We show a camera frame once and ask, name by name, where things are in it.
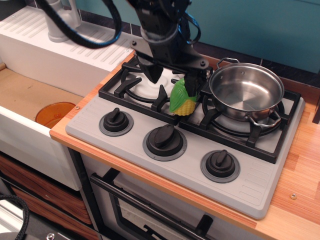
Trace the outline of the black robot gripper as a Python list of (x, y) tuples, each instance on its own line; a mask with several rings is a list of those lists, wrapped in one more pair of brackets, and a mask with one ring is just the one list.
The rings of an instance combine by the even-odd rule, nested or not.
[(133, 40), (134, 49), (140, 69), (153, 84), (162, 76), (164, 68), (186, 74), (184, 86), (189, 97), (197, 95), (207, 82), (211, 68), (209, 62), (196, 52), (188, 43), (188, 27), (174, 24), (169, 32), (161, 35), (141, 30), (142, 37)]

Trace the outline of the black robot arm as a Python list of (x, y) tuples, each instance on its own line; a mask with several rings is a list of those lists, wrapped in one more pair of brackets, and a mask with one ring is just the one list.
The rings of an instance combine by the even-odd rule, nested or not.
[(185, 89), (196, 95), (207, 79), (209, 62), (193, 49), (201, 37), (198, 22), (187, 13), (190, 0), (131, 0), (142, 38), (131, 43), (145, 76), (157, 83), (163, 69), (184, 73)]

